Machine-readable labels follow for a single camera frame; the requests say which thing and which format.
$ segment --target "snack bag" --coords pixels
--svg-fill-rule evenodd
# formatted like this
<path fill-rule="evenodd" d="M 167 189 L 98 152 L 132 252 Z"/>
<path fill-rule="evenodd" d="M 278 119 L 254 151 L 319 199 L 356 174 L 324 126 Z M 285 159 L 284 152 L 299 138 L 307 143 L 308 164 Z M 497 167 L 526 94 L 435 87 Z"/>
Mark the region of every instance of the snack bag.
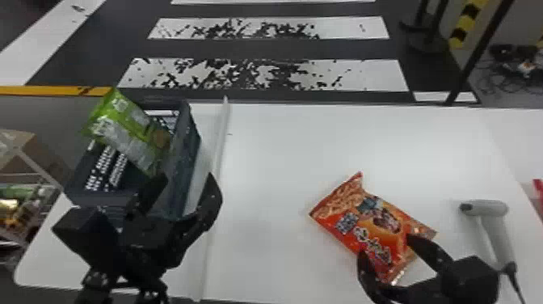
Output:
<path fill-rule="evenodd" d="M 351 251 L 365 250 L 379 278 L 393 281 L 416 257 L 406 234 L 433 239 L 436 232 L 362 188 L 358 172 L 309 213 Z"/>
<path fill-rule="evenodd" d="M 102 98 L 82 132 L 126 154 L 149 176 L 158 172 L 170 144 L 168 131 L 117 89 Z"/>

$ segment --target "green package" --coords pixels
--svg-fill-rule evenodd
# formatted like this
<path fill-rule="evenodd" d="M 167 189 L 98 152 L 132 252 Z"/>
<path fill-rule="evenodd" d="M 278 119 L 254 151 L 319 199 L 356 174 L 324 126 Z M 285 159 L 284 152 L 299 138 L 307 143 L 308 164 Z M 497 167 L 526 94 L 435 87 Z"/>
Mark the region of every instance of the green package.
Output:
<path fill-rule="evenodd" d="M 149 176 L 158 173 L 170 134 L 135 103 L 112 89 L 90 114 L 83 134 L 110 145 Z"/>

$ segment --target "black plastic crate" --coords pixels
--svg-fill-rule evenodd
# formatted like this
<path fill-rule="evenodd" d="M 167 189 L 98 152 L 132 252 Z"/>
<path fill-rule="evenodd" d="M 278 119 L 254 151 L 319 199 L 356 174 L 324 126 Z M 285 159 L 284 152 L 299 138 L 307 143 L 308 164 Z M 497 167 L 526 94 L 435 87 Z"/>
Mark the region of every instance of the black plastic crate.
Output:
<path fill-rule="evenodd" d="M 175 127 L 171 130 L 171 133 L 174 133 L 171 141 L 173 153 L 165 158 L 161 165 L 161 171 L 166 173 L 169 182 L 151 213 L 164 217 L 180 217 L 201 145 L 190 107 L 184 100 L 173 97 L 146 96 L 142 101 L 133 101 L 144 111 L 166 114 L 153 115 L 156 119 L 162 120 L 162 123 L 168 121 L 171 124 L 171 121 L 175 120 Z M 74 176 L 65 187 L 65 193 L 75 205 L 101 206 L 113 225 L 121 226 L 125 205 L 138 189 L 149 181 L 149 177 L 128 162 L 118 189 L 109 189 L 108 192 L 102 188 L 97 191 L 86 189 L 91 171 L 95 169 L 95 164 L 105 148 L 105 145 L 97 143 L 94 149 L 88 150 L 83 155 Z"/>

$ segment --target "gray barcode scanner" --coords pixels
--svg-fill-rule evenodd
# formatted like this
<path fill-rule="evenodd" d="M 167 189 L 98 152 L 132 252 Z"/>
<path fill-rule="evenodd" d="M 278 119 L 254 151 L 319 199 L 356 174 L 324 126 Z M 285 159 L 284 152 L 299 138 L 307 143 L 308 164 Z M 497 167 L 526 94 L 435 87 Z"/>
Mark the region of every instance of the gray barcode scanner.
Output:
<path fill-rule="evenodd" d="M 481 217 L 482 226 L 485 228 L 494 249 L 499 270 L 509 277 L 513 289 L 519 295 L 520 302 L 525 304 L 516 279 L 517 269 L 513 247 L 503 220 L 503 217 L 509 211 L 509 207 L 502 201 L 472 200 L 460 204 L 460 210 L 466 215 Z"/>

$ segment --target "white table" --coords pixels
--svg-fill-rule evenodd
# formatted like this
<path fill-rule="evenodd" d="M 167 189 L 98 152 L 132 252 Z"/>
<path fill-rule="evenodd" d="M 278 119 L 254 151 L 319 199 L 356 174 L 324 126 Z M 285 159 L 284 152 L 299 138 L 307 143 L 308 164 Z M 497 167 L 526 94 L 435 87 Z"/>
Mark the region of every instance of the white table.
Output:
<path fill-rule="evenodd" d="M 234 105 L 221 168 L 225 201 L 206 240 L 205 274 L 197 280 L 201 297 L 370 303 L 356 281 L 355 256 L 307 216 L 329 191 L 362 170 L 370 192 L 437 229 L 436 241 L 455 258 L 477 254 L 493 260 L 482 229 L 458 212 L 458 204 L 473 198 L 506 201 L 519 280 L 527 302 L 537 302 L 543 225 L 496 147 L 482 111 Z M 86 265 L 54 240 L 50 226 L 55 221 L 54 215 L 48 218 L 21 261 L 18 284 L 79 288 Z M 199 298 L 188 286 L 197 286 L 191 280 L 201 267 L 197 262 L 185 259 L 168 272 L 170 295 Z M 417 260 L 400 283 L 431 275 Z M 503 281 L 500 303 L 517 302 Z"/>
<path fill-rule="evenodd" d="M 489 109 L 482 119 L 524 190 L 535 198 L 533 179 L 543 179 L 543 110 Z"/>

